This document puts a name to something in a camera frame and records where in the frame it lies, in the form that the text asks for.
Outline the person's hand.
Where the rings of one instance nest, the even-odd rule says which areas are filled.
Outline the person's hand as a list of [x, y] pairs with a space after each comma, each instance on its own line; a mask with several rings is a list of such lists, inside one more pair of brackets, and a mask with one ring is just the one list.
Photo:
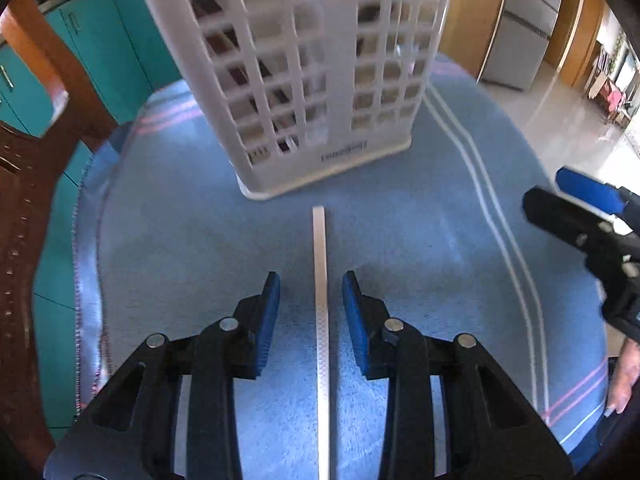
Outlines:
[[639, 377], [639, 346], [627, 338], [620, 349], [620, 355], [608, 387], [608, 403], [604, 416], [622, 414], [631, 398], [632, 388]]

